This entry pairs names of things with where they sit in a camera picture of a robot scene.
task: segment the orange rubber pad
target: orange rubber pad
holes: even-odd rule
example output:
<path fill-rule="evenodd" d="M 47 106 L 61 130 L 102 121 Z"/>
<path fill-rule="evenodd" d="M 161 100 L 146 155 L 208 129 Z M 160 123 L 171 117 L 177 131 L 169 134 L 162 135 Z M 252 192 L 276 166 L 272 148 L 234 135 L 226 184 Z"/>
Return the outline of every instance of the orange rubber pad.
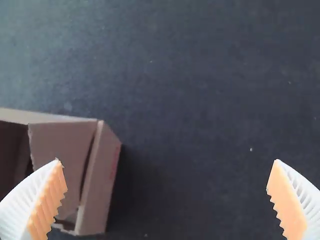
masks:
<path fill-rule="evenodd" d="M 27 229 L 33 240 L 47 240 L 47 233 L 51 231 L 51 224 L 58 215 L 58 207 L 68 190 L 64 177 L 63 166 L 59 161 L 49 176 L 43 192 L 35 204 L 29 217 Z"/>
<path fill-rule="evenodd" d="M 271 196 L 270 202 L 274 203 L 276 217 L 281 221 L 282 235 L 287 240 L 301 240 L 307 229 L 307 220 L 292 184 L 277 160 L 273 163 L 266 191 Z"/>

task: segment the brown cardboard box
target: brown cardboard box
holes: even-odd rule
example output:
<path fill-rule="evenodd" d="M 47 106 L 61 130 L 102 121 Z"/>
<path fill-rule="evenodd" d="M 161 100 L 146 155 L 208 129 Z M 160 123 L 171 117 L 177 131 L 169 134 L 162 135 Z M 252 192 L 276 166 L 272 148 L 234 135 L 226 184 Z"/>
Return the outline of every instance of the brown cardboard box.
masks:
<path fill-rule="evenodd" d="M 121 142 L 103 120 L 0 108 L 0 199 L 55 158 L 68 186 L 54 227 L 105 232 Z"/>

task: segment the table surface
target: table surface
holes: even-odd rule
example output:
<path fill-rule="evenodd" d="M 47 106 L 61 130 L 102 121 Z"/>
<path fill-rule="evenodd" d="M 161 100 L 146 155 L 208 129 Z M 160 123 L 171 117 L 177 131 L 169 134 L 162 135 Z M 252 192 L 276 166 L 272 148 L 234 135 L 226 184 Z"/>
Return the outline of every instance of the table surface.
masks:
<path fill-rule="evenodd" d="M 273 160 L 320 186 L 319 22 L 315 0 L 1 0 L 0 105 L 114 129 L 108 240 L 280 240 Z"/>

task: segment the cardboard box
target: cardboard box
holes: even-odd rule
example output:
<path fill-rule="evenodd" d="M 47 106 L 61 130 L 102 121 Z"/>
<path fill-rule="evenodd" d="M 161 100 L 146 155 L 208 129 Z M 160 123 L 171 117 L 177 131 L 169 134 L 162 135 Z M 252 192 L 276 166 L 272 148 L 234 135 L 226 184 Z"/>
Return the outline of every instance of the cardboard box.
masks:
<path fill-rule="evenodd" d="M 0 199 L 55 158 L 68 186 L 53 227 L 105 232 L 121 142 L 103 120 L 0 108 Z"/>

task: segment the ribbed white plastic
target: ribbed white plastic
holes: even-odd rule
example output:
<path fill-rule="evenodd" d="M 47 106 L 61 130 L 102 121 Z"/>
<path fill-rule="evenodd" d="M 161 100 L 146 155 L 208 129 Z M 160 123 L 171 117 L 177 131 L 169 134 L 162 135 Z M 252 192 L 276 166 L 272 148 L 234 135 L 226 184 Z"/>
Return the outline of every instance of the ribbed white plastic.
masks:
<path fill-rule="evenodd" d="M 307 221 L 303 240 L 320 240 L 320 190 L 289 165 L 279 159 L 276 161 L 286 172 Z"/>
<path fill-rule="evenodd" d="M 57 164 L 59 160 L 56 159 L 39 168 L 0 202 L 1 240 L 33 240 L 28 232 L 27 223 L 48 177 Z"/>

